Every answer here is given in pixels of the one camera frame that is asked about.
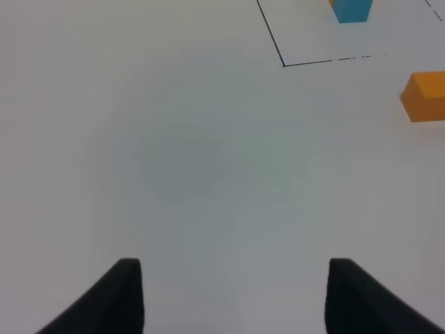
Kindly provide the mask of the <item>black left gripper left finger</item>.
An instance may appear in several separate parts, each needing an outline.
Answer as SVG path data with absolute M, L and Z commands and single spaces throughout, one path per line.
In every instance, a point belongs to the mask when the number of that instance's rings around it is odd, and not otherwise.
M 145 326 L 140 260 L 118 260 L 85 294 L 40 333 L 142 333 Z

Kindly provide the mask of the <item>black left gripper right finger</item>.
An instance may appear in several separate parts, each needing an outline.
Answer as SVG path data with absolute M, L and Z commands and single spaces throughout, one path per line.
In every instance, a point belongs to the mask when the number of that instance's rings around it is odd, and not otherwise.
M 327 333 L 443 333 L 346 258 L 329 262 L 324 312 Z

